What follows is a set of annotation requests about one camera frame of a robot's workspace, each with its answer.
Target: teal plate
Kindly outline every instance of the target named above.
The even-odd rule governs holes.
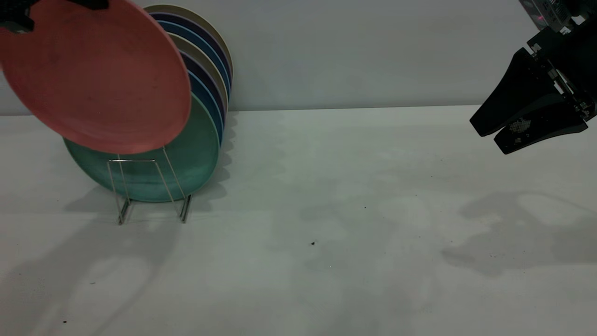
[[[64,142],[79,167],[98,184],[112,190],[107,162],[110,159],[117,159],[118,155],[94,151],[67,139]],[[192,95],[189,121],[179,136],[166,145],[165,149],[186,195],[193,194],[203,187],[213,174],[220,153],[220,142],[213,120],[203,103],[194,94]],[[164,179],[172,193],[172,197],[175,200],[183,198],[162,148],[141,154],[120,155],[120,158],[127,160],[156,160],[164,174]],[[126,196],[119,163],[111,163],[110,167],[112,168],[116,192]],[[126,162],[122,163],[122,171],[128,195],[132,200],[143,202],[170,201],[168,191],[155,164]]]

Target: robotic arm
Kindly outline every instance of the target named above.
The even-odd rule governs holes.
[[[597,0],[520,0],[541,31],[470,119],[504,154],[588,128],[597,106]]]

